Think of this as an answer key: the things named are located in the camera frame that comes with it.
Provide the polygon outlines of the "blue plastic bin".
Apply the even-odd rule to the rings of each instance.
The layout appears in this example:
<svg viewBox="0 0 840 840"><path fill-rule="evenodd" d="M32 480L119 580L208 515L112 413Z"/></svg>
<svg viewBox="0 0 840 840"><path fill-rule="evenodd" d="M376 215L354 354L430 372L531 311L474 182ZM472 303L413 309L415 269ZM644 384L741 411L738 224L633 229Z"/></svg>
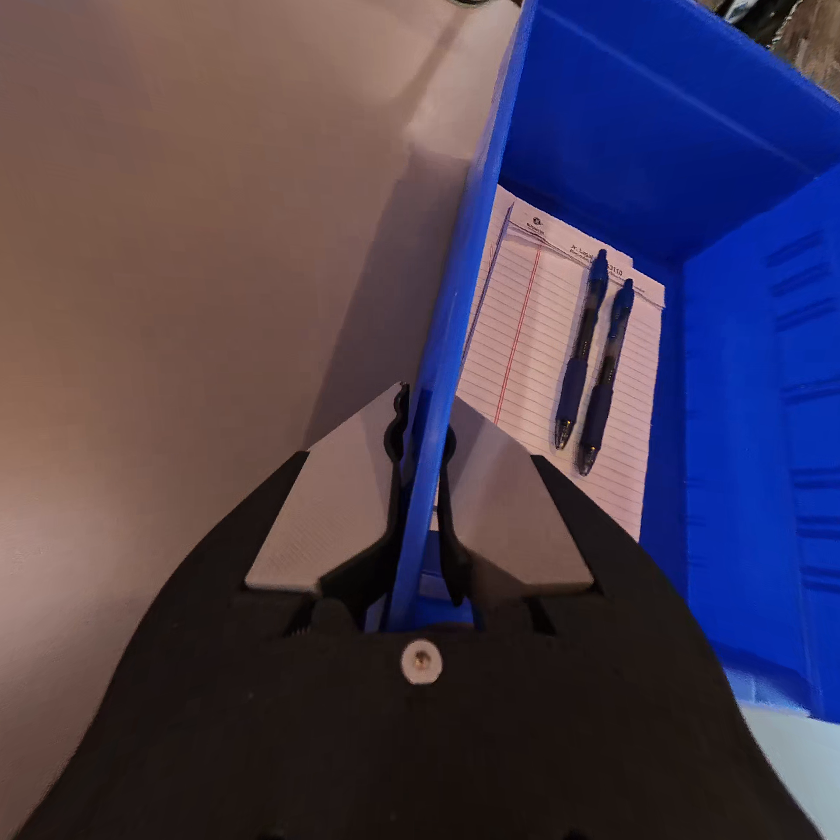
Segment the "blue plastic bin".
<svg viewBox="0 0 840 840"><path fill-rule="evenodd" d="M495 192L665 286L640 540L738 675L838 722L838 103L691 2L526 2L470 168L408 445L423 578Z"/></svg>

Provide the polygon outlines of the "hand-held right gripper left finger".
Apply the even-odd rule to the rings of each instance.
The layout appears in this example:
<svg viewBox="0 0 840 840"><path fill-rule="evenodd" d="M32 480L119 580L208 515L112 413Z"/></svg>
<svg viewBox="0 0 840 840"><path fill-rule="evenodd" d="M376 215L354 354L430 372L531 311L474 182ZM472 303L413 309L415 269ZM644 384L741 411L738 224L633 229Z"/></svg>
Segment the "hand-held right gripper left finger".
<svg viewBox="0 0 840 840"><path fill-rule="evenodd" d="M339 601L363 628L396 575L410 403L395 383L302 455L245 587Z"/></svg>

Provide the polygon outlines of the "white lined notepad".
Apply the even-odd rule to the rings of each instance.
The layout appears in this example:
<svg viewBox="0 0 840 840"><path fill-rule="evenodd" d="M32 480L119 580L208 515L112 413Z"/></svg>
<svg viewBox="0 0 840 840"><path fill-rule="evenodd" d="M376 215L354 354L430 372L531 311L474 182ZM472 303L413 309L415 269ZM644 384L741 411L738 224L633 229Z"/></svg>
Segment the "white lined notepad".
<svg viewBox="0 0 840 840"><path fill-rule="evenodd" d="M600 249L610 284L594 331L570 442L554 445L562 380ZM586 408L601 366L613 300L626 278L635 300L602 449L591 474L575 466ZM665 286L631 257L498 186L471 305L457 397L545 457L636 540L640 539Z"/></svg>

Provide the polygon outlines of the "blue retractable pen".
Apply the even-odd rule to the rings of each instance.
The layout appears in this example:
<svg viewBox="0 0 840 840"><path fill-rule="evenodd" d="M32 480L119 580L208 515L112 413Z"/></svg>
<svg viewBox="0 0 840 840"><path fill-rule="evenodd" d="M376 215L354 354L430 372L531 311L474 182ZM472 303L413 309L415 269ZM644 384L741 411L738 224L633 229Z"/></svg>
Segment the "blue retractable pen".
<svg viewBox="0 0 840 840"><path fill-rule="evenodd" d="M601 248L593 259L587 277L580 323L563 376L554 418L554 446L557 450L564 449L569 443L578 417L595 327L609 279L607 252Z"/></svg>
<svg viewBox="0 0 840 840"><path fill-rule="evenodd" d="M632 278L627 278L616 293L612 304L609 328L584 419L581 441L576 456L576 468L581 476L588 476L602 448L607 419L613 401L614 384L623 351L627 325L634 306L635 290Z"/></svg>

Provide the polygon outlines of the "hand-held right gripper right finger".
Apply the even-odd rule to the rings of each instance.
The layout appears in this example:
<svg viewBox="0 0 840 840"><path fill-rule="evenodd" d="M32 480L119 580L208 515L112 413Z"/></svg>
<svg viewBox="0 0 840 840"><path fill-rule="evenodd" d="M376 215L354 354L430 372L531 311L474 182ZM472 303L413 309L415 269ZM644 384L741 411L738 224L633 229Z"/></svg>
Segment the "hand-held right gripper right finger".
<svg viewBox="0 0 840 840"><path fill-rule="evenodd" d="M529 451L456 398L437 484L440 572L478 627L554 627L594 578Z"/></svg>

